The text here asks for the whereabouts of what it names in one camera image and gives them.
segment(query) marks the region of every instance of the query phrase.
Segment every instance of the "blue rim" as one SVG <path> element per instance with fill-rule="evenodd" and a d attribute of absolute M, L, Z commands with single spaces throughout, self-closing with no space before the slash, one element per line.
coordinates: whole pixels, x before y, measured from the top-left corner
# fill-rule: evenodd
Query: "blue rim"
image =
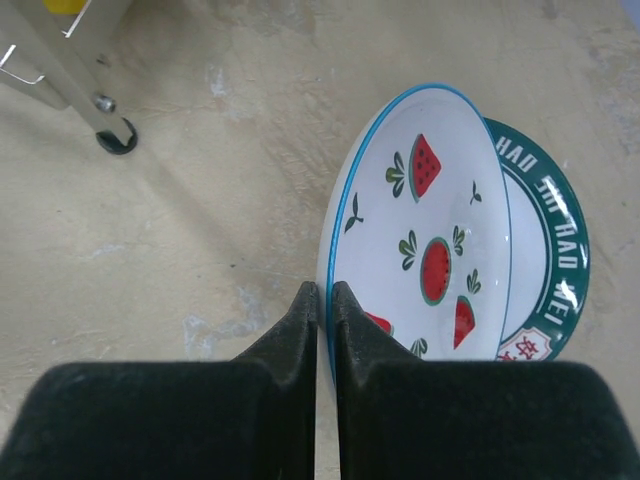
<path fill-rule="evenodd" d="M 476 113 L 482 124 L 484 125 L 485 130 L 487 131 L 487 135 L 491 140 L 491 145 L 495 150 L 495 143 L 493 141 L 493 136 L 491 135 L 491 130 L 489 130 L 489 126 L 487 122 L 485 122 L 484 117 L 480 114 L 478 109 L 475 107 L 471 100 L 469 100 L 462 92 L 456 90 L 449 85 L 445 85 L 443 83 L 425 83 L 422 85 L 417 85 L 413 88 L 410 88 L 406 92 L 398 95 L 389 105 L 385 107 L 385 109 L 380 113 L 376 121 L 373 122 L 371 128 L 367 132 L 358 148 L 358 152 L 351 164 L 351 169 L 349 170 L 349 175 L 347 176 L 347 181 L 345 182 L 344 188 L 342 190 L 342 195 L 340 196 L 340 204 L 338 205 L 338 214 L 336 215 L 336 221 L 333 224 L 333 232 L 331 234 L 331 247 L 329 248 L 329 265 L 327 269 L 327 289 L 325 296 L 325 317 L 326 317 L 326 328 L 327 328 L 327 347 L 329 349 L 329 363 L 331 364 L 331 374 L 333 376 L 333 380 L 335 382 L 336 379 L 336 365 L 335 365 L 335 339 L 334 339 L 334 324 L 332 318 L 331 311 L 331 296 L 333 294 L 333 275 L 335 270 L 335 258 L 336 252 L 338 251 L 338 239 L 340 237 L 340 225 L 342 225 L 342 218 L 344 216 L 344 210 L 347 204 L 347 199 L 349 198 L 349 192 L 351 191 L 351 185 L 353 184 L 353 179 L 355 178 L 356 171 L 358 170 L 358 166 L 360 165 L 360 161 L 364 156 L 364 152 L 367 150 L 369 143 L 371 142 L 371 138 L 376 133 L 380 124 L 384 121 L 384 119 L 391 113 L 391 111 L 405 98 L 413 95 L 416 92 L 420 92 L 422 90 L 430 90 L 430 89 L 438 89 L 438 90 L 446 90 L 448 92 L 457 95 L 461 99 L 463 99 L 467 104 L 473 109 Z M 498 166 L 500 168 L 500 173 L 502 174 L 502 164 L 500 163 L 500 158 L 498 156 L 498 152 L 496 151 L 496 162 L 498 162 Z M 504 188 L 504 196 L 507 200 L 507 214 L 509 221 L 509 279 L 507 285 L 507 304 L 504 311 L 504 321 L 502 322 L 502 331 L 500 332 L 500 339 L 502 340 L 502 334 L 504 333 L 504 326 L 507 320 L 507 312 L 509 311 L 509 299 L 511 297 L 511 263 L 512 263 L 512 251 L 511 248 L 511 207 L 509 205 L 509 196 L 507 195 L 507 184 L 504 179 L 504 174 L 502 175 L 502 186 Z M 500 343 L 498 342 L 498 346 L 496 348 L 496 355 L 500 351 Z"/>

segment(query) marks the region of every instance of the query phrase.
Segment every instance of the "beige floor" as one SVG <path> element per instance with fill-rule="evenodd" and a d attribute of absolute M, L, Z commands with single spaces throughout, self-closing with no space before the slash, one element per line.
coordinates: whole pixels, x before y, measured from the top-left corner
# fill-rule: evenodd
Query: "beige floor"
<path fill-rule="evenodd" d="M 351 142 L 425 81 L 569 177 L 593 266 L 562 358 L 595 367 L 640 434 L 640 40 L 616 2 L 140 0 L 110 59 L 102 80 L 140 130 L 124 158 L 0 86 L 0 437 L 53 364 L 250 345 L 315 276 Z M 325 378 L 316 469 L 337 478 Z"/>

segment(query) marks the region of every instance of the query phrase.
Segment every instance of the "red watermelon slice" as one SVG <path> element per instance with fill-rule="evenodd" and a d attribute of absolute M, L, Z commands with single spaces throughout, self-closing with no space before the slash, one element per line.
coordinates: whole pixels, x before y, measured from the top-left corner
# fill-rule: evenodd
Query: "red watermelon slice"
<path fill-rule="evenodd" d="M 456 303 L 456 323 L 453 335 L 453 348 L 456 349 L 467 338 L 476 327 L 476 319 L 473 315 L 473 309 L 469 299 L 465 296 L 459 296 Z"/>
<path fill-rule="evenodd" d="M 422 296 L 429 305 L 437 305 L 444 298 L 451 276 L 451 254 L 444 238 L 429 242 L 422 257 L 420 285 Z"/>
<path fill-rule="evenodd" d="M 393 325 L 389 323 L 387 320 L 381 317 L 376 317 L 375 315 L 371 315 L 367 313 L 369 318 L 374 321 L 376 325 L 378 325 L 381 329 L 383 329 L 386 333 L 393 337 Z"/>
<path fill-rule="evenodd" d="M 413 144 L 411 150 L 411 165 L 409 165 L 409 185 L 411 186 L 411 193 L 413 199 L 417 202 L 425 193 L 436 179 L 442 165 L 440 160 L 436 157 L 433 150 L 424 138 L 424 135 L 419 134 L 416 141 Z"/>

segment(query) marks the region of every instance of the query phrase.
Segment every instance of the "plate rim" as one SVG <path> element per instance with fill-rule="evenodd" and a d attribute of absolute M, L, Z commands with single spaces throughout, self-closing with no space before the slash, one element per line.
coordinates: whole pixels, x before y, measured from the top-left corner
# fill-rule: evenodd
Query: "plate rim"
<path fill-rule="evenodd" d="M 582 317 L 582 313 L 584 312 L 584 307 L 587 303 L 587 297 L 588 297 L 588 293 L 589 293 L 589 284 L 591 281 L 591 245 L 590 245 L 590 241 L 589 241 L 589 227 L 587 226 L 587 221 L 584 217 L 584 213 L 582 212 L 582 207 L 580 206 L 580 201 L 578 200 L 578 196 L 576 195 L 575 190 L 573 189 L 573 187 L 571 186 L 571 183 L 569 182 L 569 179 L 567 178 L 567 176 L 564 174 L 564 172 L 562 171 L 562 169 L 560 168 L 560 166 L 555 162 L 555 160 L 553 159 L 553 157 L 551 157 L 551 155 L 549 155 L 549 153 L 542 148 L 542 146 L 540 146 L 536 141 L 534 141 L 531 137 L 529 137 L 528 135 L 526 135 L 525 133 L 521 132 L 520 130 L 516 129 L 515 127 L 512 127 L 511 125 L 504 123 L 500 120 L 496 120 L 495 118 L 491 118 L 491 117 L 484 117 L 485 122 L 487 123 L 487 125 L 491 124 L 494 125 L 494 129 L 495 128 L 502 128 L 510 133 L 514 133 L 516 134 L 516 136 L 522 137 L 524 140 L 526 140 L 527 142 L 529 142 L 531 145 L 535 146 L 541 153 L 542 155 L 536 155 L 536 158 L 538 159 L 538 161 L 543 160 L 544 161 L 544 165 L 545 165 L 545 170 L 547 170 L 549 173 L 551 173 L 553 175 L 554 180 L 556 178 L 560 178 L 560 180 L 562 181 L 562 191 L 563 193 L 568 193 L 569 194 L 569 198 L 573 201 L 576 210 L 574 212 L 572 212 L 572 214 L 575 214 L 575 216 L 578 218 L 578 220 L 580 221 L 580 223 L 582 224 L 583 228 L 584 228 L 584 238 L 586 239 L 586 248 L 587 248 L 587 267 L 585 268 L 585 272 L 586 272 L 586 280 L 585 280 L 585 286 L 584 286 L 584 295 L 583 295 L 583 299 L 582 299 L 582 304 L 580 306 L 580 309 L 578 311 L 578 314 L 576 315 L 576 321 L 573 323 L 572 326 L 570 326 L 569 328 L 566 329 L 567 333 L 565 335 L 562 336 L 561 339 L 559 339 L 557 341 L 557 344 L 555 346 L 555 348 L 553 350 L 551 350 L 551 353 L 545 357 L 543 359 L 543 361 L 549 361 L 549 360 L 553 360 L 555 359 L 562 350 L 564 350 L 564 348 L 566 347 L 569 339 L 573 336 L 573 333 L 575 332 L 576 327 L 578 326 L 578 322 L 580 321 L 580 318 Z M 493 131 L 491 131 L 491 127 L 489 127 L 489 130 L 491 132 L 492 138 L 494 139 L 494 145 L 496 142 L 495 137 L 493 136 Z M 503 161 L 502 161 L 502 157 L 500 154 L 498 154 L 498 159 L 500 161 L 501 167 L 505 173 L 505 175 L 509 175 L 513 178 L 513 176 L 517 177 L 517 179 L 524 183 L 525 185 L 528 185 L 527 182 L 522 179 L 520 176 L 518 176 L 516 173 L 514 173 L 513 171 L 511 171 L 511 169 L 508 169 L 510 171 L 510 173 L 507 173 L 505 170 L 505 166 L 503 165 Z M 515 181 L 516 185 L 518 185 L 518 188 L 522 188 L 522 186 L 518 183 L 518 181 Z M 527 200 L 531 201 L 530 196 L 527 194 L 527 192 L 525 192 L 525 195 L 527 197 Z M 547 245 L 545 243 L 545 251 L 546 251 L 546 255 L 547 255 L 547 263 L 549 262 L 549 251 L 548 251 L 549 245 Z M 536 305 L 541 303 L 541 299 L 544 296 L 544 291 L 540 291 L 540 295 L 538 297 L 538 299 L 536 300 Z M 502 349 L 503 346 L 507 345 L 513 338 L 515 338 L 519 332 L 521 332 L 524 329 L 525 324 L 527 324 L 531 318 L 535 315 L 536 311 L 535 311 L 535 306 L 534 306 L 534 310 L 532 310 L 529 314 L 529 316 L 527 317 L 527 319 L 522 323 L 522 325 L 520 325 L 520 327 L 511 335 L 509 335 L 509 337 L 507 338 L 502 338 L 500 340 L 500 348 L 498 349 L 498 353 L 500 352 L 500 350 Z"/>
<path fill-rule="evenodd" d="M 467 105 L 469 105 L 471 107 L 471 109 L 474 111 L 474 113 L 476 114 L 476 116 L 478 117 L 478 119 L 480 120 L 480 122 L 482 123 L 482 125 L 484 126 L 484 129 L 491 141 L 491 145 L 493 147 L 493 151 L 495 154 L 495 159 L 496 162 L 498 163 L 498 167 L 500 169 L 500 174 L 502 177 L 502 188 L 503 188 L 503 193 L 504 193 L 504 198 L 506 201 L 506 205 L 507 205 L 507 224 L 509 226 L 509 274 L 508 274 L 508 279 L 507 279 L 507 301 L 506 301 L 506 305 L 505 305 L 505 312 L 504 312 L 504 319 L 502 321 L 502 328 L 500 331 L 500 341 L 498 342 L 498 346 L 496 349 L 496 356 L 498 354 L 498 352 L 500 351 L 500 346 L 502 345 L 502 335 L 504 334 L 504 327 L 506 324 L 506 320 L 507 320 L 507 314 L 509 311 L 509 301 L 511 299 L 511 274 L 512 274 L 512 270 L 513 270 L 513 248 L 512 248 L 512 241 L 511 241 L 511 206 L 509 203 L 509 195 L 507 193 L 507 184 L 506 184 L 506 180 L 504 178 L 504 172 L 502 169 L 502 162 L 500 160 L 500 156 L 498 155 L 498 151 L 495 147 L 495 141 L 493 139 L 493 135 L 491 133 L 491 130 L 489 129 L 489 126 L 487 125 L 487 122 L 485 120 L 485 117 L 480 113 L 480 111 L 476 108 L 476 106 L 471 102 L 471 100 L 465 95 L 463 94 L 461 91 L 457 90 L 456 88 L 444 84 L 444 83 L 423 83 L 420 85 L 416 85 L 408 90 L 406 90 L 405 92 L 401 93 L 400 95 L 398 95 L 396 98 L 394 98 L 391 102 L 389 102 L 383 109 L 382 111 L 378 114 L 377 118 L 375 119 L 375 121 L 371 124 L 371 126 L 369 127 L 367 133 L 365 134 L 364 138 L 362 139 L 362 142 L 360 143 L 358 150 L 355 154 L 355 156 L 353 157 L 353 161 L 351 162 L 351 166 L 349 167 L 349 172 L 347 174 L 347 177 L 345 179 L 345 183 L 344 186 L 342 187 L 342 192 L 340 194 L 340 201 L 338 203 L 338 209 L 336 211 L 336 215 L 335 215 L 335 220 L 333 222 L 333 228 L 332 228 L 332 232 L 331 232 L 331 240 L 329 243 L 329 254 L 328 254 L 328 260 L 327 260 L 327 280 L 326 280 L 326 290 L 325 290 L 325 299 L 324 299 L 324 304 L 325 304 L 325 328 L 326 328 L 326 336 L 327 336 L 327 347 L 329 350 L 329 362 L 330 362 L 330 366 L 331 366 L 331 372 L 333 374 L 333 378 L 335 379 L 335 375 L 336 375 L 336 371 L 335 371 L 335 339 L 334 339 L 334 322 L 333 322 L 333 312 L 331 311 L 331 304 L 332 304 L 332 300 L 331 297 L 333 296 L 333 278 L 334 278 L 334 273 L 335 273 L 335 259 L 336 259 L 336 253 L 337 253 L 337 249 L 338 249 L 338 239 L 340 237 L 340 226 L 342 225 L 342 220 L 344 218 L 344 212 L 346 209 L 346 205 L 347 205 L 347 200 L 349 198 L 349 192 L 351 191 L 351 186 L 353 184 L 353 180 L 355 177 L 355 174 L 358 170 L 358 167 L 360 165 L 360 162 L 362 160 L 362 157 L 364 156 L 364 153 L 366 152 L 369 143 L 371 142 L 372 137 L 375 135 L 375 133 L 377 132 L 378 128 L 380 127 L 380 125 L 382 124 L 382 122 L 387 118 L 387 116 L 389 116 L 389 114 L 406 98 L 410 97 L 411 95 L 424 91 L 424 90 L 445 90 L 448 91 L 450 93 L 453 93 L 454 95 L 456 95 L 457 97 L 461 98 L 462 100 L 465 101 L 465 103 L 467 103 Z"/>

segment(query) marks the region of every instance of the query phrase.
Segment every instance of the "plate with watermelon pattern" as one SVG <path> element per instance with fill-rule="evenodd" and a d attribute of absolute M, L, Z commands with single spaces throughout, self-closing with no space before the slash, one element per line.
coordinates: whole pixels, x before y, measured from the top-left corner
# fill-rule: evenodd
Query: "plate with watermelon pattern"
<path fill-rule="evenodd" d="M 360 134 L 325 217 L 317 283 L 333 367 L 331 290 L 425 360 L 493 360 L 511 277 L 504 177 L 482 116 L 455 89 L 414 87 Z"/>

